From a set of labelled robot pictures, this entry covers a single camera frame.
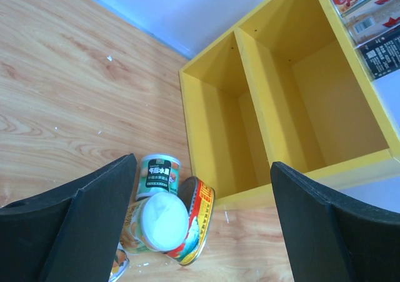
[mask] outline white jar lid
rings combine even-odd
[[[177,196],[156,193],[143,208],[141,226],[146,241],[155,250],[171,251],[183,243],[188,233],[188,211]]]

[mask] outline yellow wooden shelf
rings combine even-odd
[[[347,188],[400,174],[400,141],[329,0],[265,0],[181,70],[193,173],[221,208],[274,203],[283,161]]]

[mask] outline wooden table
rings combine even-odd
[[[186,60],[90,0],[0,0],[0,205],[133,152],[191,174],[178,69]],[[291,281],[276,209],[215,212],[204,253],[182,268],[131,257],[121,278]]]

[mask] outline blue edge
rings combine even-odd
[[[101,0],[93,0],[93,1],[98,3],[100,6],[104,7],[105,9],[111,11],[115,15],[119,16],[120,18],[122,18],[123,20],[125,20],[126,22],[128,22],[129,24],[134,26],[135,28],[138,28],[139,30],[141,30],[144,33],[146,33],[147,35],[153,37],[155,40],[157,40],[159,43],[165,45],[167,48],[169,48],[169,49],[173,50],[174,52],[177,52],[181,56],[185,57],[187,60],[192,60],[192,58],[194,57],[194,56],[190,56],[188,54],[184,54],[183,52],[179,51],[174,46],[170,45],[169,43],[166,43],[164,40],[162,40],[161,38],[157,37],[152,32],[148,31],[146,28],[138,25],[135,21],[133,21],[131,18],[127,17],[125,14],[120,13],[118,10],[116,10],[113,7],[111,7],[110,5],[102,2]]]

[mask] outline green can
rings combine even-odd
[[[156,193],[178,194],[181,162],[168,154],[152,154],[143,157],[136,201]]]

